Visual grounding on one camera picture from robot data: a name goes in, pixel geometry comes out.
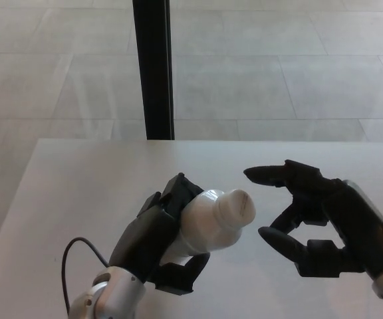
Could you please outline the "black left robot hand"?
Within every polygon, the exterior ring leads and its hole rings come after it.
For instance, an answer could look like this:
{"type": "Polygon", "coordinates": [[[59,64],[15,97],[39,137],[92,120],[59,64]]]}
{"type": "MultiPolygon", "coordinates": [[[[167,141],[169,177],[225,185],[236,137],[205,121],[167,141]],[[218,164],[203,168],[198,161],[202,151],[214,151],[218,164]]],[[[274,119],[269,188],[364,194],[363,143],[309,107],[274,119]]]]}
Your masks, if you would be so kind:
{"type": "Polygon", "coordinates": [[[143,284],[153,283],[157,290],[178,296],[193,292],[209,253],[200,253],[185,265],[170,262],[161,266],[160,262],[180,233],[186,205],[201,193],[203,189],[183,173],[174,176],[163,192],[155,192],[144,202],[117,242],[108,265],[127,270],[143,284]]]}

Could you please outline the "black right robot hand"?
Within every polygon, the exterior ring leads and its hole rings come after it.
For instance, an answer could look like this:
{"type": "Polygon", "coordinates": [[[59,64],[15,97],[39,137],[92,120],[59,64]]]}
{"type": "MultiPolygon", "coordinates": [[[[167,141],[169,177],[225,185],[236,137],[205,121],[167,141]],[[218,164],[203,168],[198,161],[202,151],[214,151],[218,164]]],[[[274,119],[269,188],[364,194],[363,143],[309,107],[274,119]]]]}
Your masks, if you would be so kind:
{"type": "Polygon", "coordinates": [[[343,272],[365,272],[375,279],[383,273],[383,216],[357,186],[326,178],[320,169],[289,159],[283,165],[250,167],[244,174],[253,183],[285,187],[292,195],[292,203],[258,233],[292,261],[302,277],[337,278],[343,272]],[[331,240],[312,239],[303,245],[290,236],[301,223],[332,224],[343,248],[331,240]]]}

